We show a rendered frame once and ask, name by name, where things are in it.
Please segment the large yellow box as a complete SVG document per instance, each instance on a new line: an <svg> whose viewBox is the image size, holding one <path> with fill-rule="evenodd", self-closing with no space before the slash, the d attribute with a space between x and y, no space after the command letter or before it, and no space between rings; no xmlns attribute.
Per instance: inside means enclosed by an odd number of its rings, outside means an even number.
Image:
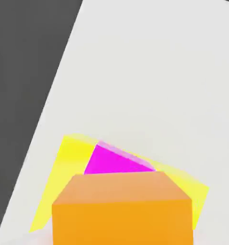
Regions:
<svg viewBox="0 0 229 245"><path fill-rule="evenodd" d="M81 134L70 134L63 137L45 190L31 224L31 232L44 228L52 215L52 203L74 175L84 174L98 142L98 140ZM195 228L205 203L209 187L177 168L161 164L137 154L133 155L149 162L156 171L164 172L191 198L193 227Z"/></svg>

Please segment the small orange cube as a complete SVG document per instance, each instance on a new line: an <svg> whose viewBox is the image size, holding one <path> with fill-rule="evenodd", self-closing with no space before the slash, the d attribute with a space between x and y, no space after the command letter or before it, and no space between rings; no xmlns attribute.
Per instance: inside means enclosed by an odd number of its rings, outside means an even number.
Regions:
<svg viewBox="0 0 229 245"><path fill-rule="evenodd" d="M193 245L192 200L165 173L75 175L52 205L53 245Z"/></svg>

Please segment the small magenta cube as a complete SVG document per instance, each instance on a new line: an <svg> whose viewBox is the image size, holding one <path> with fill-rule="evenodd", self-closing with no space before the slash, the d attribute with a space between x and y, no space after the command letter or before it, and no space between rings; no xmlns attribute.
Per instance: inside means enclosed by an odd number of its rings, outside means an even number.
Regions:
<svg viewBox="0 0 229 245"><path fill-rule="evenodd" d="M155 172L146 160L99 141L94 148L84 174Z"/></svg>

